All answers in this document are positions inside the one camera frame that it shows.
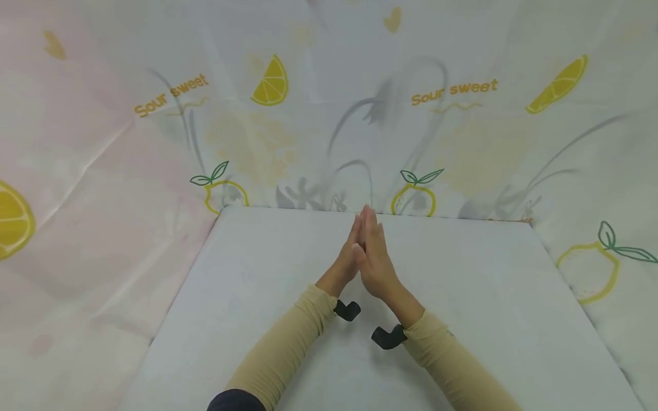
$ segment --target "green leaf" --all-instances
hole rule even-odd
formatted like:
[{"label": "green leaf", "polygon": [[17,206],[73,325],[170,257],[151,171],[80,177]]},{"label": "green leaf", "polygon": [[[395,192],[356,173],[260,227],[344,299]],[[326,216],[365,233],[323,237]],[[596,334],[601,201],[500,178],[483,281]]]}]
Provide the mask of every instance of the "green leaf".
[{"label": "green leaf", "polygon": [[222,164],[219,164],[217,167],[215,167],[215,169],[213,170],[213,173],[210,176],[211,183],[222,176],[222,174],[226,170],[227,165],[228,165],[228,160],[224,161]]},{"label": "green leaf", "polygon": [[194,183],[196,185],[206,185],[210,183],[210,179],[206,176],[194,176],[190,178],[190,183]]},{"label": "green leaf", "polygon": [[599,241],[608,249],[614,249],[617,242],[615,231],[607,221],[602,221],[599,227]]},{"label": "green leaf", "polygon": [[421,177],[420,180],[418,180],[418,184],[427,184],[427,183],[429,183],[430,181],[434,180],[439,174],[441,174],[441,172],[443,172],[443,170],[444,169],[442,168],[441,170],[433,171],[433,172],[429,173],[428,175]]},{"label": "green leaf", "polygon": [[656,259],[649,251],[643,249],[637,249],[635,247],[615,247],[613,251],[619,255],[623,255],[637,261],[654,262],[658,264],[658,259]]},{"label": "green leaf", "polygon": [[418,178],[416,177],[416,174],[406,170],[400,171],[400,174],[402,174],[402,178],[404,178],[407,183],[411,183],[413,185],[418,184]]}]

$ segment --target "fabric backdrop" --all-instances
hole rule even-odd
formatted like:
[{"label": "fabric backdrop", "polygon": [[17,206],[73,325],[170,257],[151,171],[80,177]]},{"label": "fabric backdrop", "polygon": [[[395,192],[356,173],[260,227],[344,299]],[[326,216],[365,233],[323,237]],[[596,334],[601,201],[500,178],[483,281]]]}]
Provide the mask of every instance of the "fabric backdrop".
[{"label": "fabric backdrop", "polygon": [[0,53],[7,409],[113,410],[223,206],[369,203],[532,219],[658,410],[655,0],[9,0]]}]

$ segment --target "wrist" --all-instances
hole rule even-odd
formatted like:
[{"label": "wrist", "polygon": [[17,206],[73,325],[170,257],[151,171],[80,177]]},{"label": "wrist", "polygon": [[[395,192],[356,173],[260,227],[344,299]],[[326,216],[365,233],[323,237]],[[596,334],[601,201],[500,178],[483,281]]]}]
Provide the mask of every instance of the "wrist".
[{"label": "wrist", "polygon": [[345,276],[342,275],[340,270],[331,266],[315,283],[315,286],[329,294],[331,297],[338,298],[347,285],[344,277]]},{"label": "wrist", "polygon": [[382,300],[388,308],[391,308],[391,305],[394,305],[399,301],[404,293],[408,293],[407,289],[399,280],[396,280],[385,288],[380,300]]}]

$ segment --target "arm sleeve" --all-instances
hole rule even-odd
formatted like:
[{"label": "arm sleeve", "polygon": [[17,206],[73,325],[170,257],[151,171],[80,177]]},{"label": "arm sleeve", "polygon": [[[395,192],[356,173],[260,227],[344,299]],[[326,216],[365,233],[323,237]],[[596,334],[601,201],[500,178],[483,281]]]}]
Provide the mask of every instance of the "arm sleeve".
[{"label": "arm sleeve", "polygon": [[239,389],[273,411],[313,342],[334,321],[338,299],[309,285],[251,349],[226,390]]},{"label": "arm sleeve", "polygon": [[498,380],[433,314],[425,311],[405,335],[405,348],[430,374],[455,411],[521,410]]}]

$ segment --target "person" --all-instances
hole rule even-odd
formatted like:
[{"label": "person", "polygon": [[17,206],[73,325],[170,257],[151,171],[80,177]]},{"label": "person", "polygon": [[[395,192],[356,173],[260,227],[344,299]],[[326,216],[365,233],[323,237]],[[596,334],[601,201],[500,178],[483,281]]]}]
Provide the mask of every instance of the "person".
[{"label": "person", "polygon": [[384,228],[365,206],[333,265],[251,349],[208,411],[273,411],[310,346],[331,326],[338,297],[358,271],[366,290],[395,314],[407,336],[404,347],[455,411],[520,410],[447,325],[404,287],[388,256]]}]

